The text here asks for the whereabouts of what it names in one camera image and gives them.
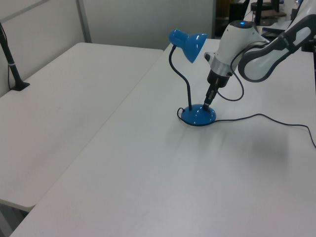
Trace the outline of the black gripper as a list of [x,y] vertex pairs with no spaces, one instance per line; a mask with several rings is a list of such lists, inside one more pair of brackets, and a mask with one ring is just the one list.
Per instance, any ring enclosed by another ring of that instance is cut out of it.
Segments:
[[206,97],[204,100],[203,108],[208,109],[211,103],[213,102],[218,88],[223,88],[227,85],[230,77],[232,76],[231,73],[228,73],[226,76],[221,76],[213,72],[212,70],[209,72],[207,81],[210,84],[208,91],[206,93]]

